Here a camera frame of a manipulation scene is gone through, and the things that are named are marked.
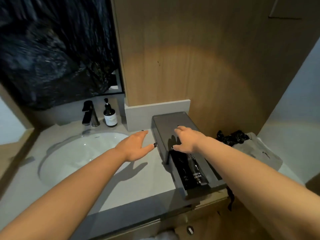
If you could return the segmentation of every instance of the white label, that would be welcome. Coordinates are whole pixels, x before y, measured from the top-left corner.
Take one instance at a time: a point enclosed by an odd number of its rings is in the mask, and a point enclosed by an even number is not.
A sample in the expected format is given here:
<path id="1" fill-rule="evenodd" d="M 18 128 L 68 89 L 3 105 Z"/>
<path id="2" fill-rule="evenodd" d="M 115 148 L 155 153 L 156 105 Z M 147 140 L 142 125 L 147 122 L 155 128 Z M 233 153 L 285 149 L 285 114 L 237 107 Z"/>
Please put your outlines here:
<path id="1" fill-rule="evenodd" d="M 110 115 L 110 116 L 105 115 L 104 118 L 106 120 L 106 125 L 108 125 L 108 126 L 113 126 L 118 123 L 116 113 L 114 113 L 113 115 Z"/>

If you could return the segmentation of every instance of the forearm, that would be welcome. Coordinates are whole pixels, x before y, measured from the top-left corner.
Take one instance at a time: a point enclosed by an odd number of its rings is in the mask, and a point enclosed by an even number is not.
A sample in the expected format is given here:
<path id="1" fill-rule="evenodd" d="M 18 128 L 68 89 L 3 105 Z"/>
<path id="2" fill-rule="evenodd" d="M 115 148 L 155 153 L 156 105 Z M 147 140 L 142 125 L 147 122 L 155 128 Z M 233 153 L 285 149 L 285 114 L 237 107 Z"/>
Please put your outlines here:
<path id="1" fill-rule="evenodd" d="M 30 205 L 0 238 L 68 239 L 124 162 L 122 157 L 110 149 L 83 166 Z"/>
<path id="2" fill-rule="evenodd" d="M 204 138 L 198 150 L 275 237 L 303 235 L 306 239 L 307 233 L 319 237 L 320 198 L 316 194 L 213 138 Z"/>

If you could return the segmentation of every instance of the white oval sink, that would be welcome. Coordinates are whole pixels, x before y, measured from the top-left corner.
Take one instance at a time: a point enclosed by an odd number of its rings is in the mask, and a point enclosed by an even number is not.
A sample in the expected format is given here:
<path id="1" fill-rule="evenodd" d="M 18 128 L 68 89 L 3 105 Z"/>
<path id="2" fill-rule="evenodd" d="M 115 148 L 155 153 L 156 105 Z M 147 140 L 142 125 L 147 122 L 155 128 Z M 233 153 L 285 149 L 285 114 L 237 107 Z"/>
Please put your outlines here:
<path id="1" fill-rule="evenodd" d="M 54 151 L 43 158 L 38 169 L 39 178 L 53 187 L 126 137 L 125 134 L 113 132 L 72 137 L 70 142 L 66 140 L 56 145 L 56 149 L 53 148 Z M 125 162 L 116 173 L 128 165 L 129 162 Z"/>

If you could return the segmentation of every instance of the hand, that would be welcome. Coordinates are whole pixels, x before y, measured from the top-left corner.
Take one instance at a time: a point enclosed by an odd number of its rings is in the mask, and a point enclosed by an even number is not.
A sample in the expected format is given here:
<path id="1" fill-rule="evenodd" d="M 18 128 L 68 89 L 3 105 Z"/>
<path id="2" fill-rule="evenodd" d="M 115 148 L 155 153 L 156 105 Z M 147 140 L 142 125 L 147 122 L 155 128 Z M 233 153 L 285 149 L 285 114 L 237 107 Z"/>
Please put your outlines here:
<path id="1" fill-rule="evenodd" d="M 178 126 L 174 129 L 174 132 L 178 135 L 181 145 L 174 145 L 175 151 L 184 153 L 194 153 L 198 151 L 198 144 L 206 136 L 199 131 L 187 128 L 185 126 Z"/>
<path id="2" fill-rule="evenodd" d="M 126 139 L 120 141 L 119 144 L 116 145 L 115 149 L 124 154 L 125 161 L 136 161 L 146 156 L 155 148 L 153 144 L 142 148 L 142 143 L 144 138 L 146 137 L 146 134 L 148 134 L 147 130 L 132 134 Z"/>

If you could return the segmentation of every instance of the wooden wall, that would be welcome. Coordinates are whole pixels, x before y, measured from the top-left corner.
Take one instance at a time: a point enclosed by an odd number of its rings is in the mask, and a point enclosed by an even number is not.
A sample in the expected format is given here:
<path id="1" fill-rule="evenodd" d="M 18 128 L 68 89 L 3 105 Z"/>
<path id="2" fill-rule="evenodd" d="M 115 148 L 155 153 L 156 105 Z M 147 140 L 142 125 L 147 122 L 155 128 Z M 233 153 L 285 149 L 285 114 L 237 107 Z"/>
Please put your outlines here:
<path id="1" fill-rule="evenodd" d="M 128 104 L 190 99 L 206 135 L 258 133 L 320 36 L 320 0 L 295 20 L 274 1 L 112 0 Z"/>

